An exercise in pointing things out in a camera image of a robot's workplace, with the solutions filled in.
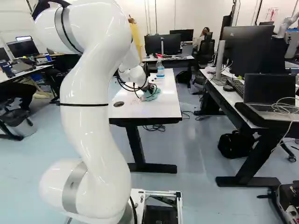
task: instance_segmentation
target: white wall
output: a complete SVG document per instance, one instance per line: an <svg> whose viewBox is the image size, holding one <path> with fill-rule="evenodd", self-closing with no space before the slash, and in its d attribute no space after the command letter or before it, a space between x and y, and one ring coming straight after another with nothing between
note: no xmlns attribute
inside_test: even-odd
<svg viewBox="0 0 299 224"><path fill-rule="evenodd" d="M34 32L34 23L25 0L0 0L0 35L5 42L15 41L16 36L31 35L40 52L46 48L39 42ZM32 8L38 0L29 0ZM137 21L141 43L149 32L156 33L155 0L116 0L128 17L130 14ZM203 27L209 27L218 43L222 18L232 8L232 0L157 0L157 32L167 34L172 29L194 29L198 37ZM241 0L237 26L252 25L260 0ZM258 23L264 21L270 7L279 7L275 24L292 15L296 0L263 0Z"/></svg>
<svg viewBox="0 0 299 224"><path fill-rule="evenodd" d="M16 41L17 36L32 36L40 53L47 49L35 35L35 26L25 0L1 0L0 36L4 43Z"/></svg>

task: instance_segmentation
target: computer mouse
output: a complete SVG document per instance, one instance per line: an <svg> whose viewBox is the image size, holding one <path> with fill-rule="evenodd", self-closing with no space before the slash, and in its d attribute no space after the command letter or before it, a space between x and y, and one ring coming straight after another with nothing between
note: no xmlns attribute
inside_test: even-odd
<svg viewBox="0 0 299 224"><path fill-rule="evenodd" d="M223 90L226 91L226 92L233 92L233 91L235 91L234 87L232 87L230 85L225 85L223 87Z"/></svg>

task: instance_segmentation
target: white robot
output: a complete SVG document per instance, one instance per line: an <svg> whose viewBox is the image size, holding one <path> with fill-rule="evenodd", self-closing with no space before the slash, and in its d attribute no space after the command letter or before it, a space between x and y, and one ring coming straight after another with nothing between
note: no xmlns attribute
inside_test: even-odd
<svg viewBox="0 0 299 224"><path fill-rule="evenodd" d="M40 194L81 222L124 223L131 212L131 176L109 130L107 89L117 69L124 81L145 89L149 83L128 20L114 0L50 1L61 6L49 8L49 0L40 0L32 14L40 40L56 52L83 53L60 90L63 127L82 159L52 165Z"/></svg>

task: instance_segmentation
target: cloth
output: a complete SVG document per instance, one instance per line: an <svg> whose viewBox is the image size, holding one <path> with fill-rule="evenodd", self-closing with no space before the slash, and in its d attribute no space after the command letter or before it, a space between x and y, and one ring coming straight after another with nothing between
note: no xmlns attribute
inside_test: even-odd
<svg viewBox="0 0 299 224"><path fill-rule="evenodd" d="M150 93L150 91L146 91L144 92L143 96L141 97L141 101L151 101L154 99L157 99L159 93L161 92L160 88L157 88L155 86L153 93L155 93L154 95L152 95L152 93Z"/></svg>
<svg viewBox="0 0 299 224"><path fill-rule="evenodd" d="M9 83L4 82L0 84L0 100L7 100L10 98L21 98L22 103L20 107L28 110L32 101L33 94L36 92L36 87L29 84Z"/></svg>

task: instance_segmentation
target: black bag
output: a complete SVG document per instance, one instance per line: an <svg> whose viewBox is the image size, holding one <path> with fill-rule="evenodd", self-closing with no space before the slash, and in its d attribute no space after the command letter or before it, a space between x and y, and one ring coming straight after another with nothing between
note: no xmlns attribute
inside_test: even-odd
<svg viewBox="0 0 299 224"><path fill-rule="evenodd" d="M248 156L254 143L253 136L245 136L238 131L233 131L220 137L218 149L224 157L235 159Z"/></svg>

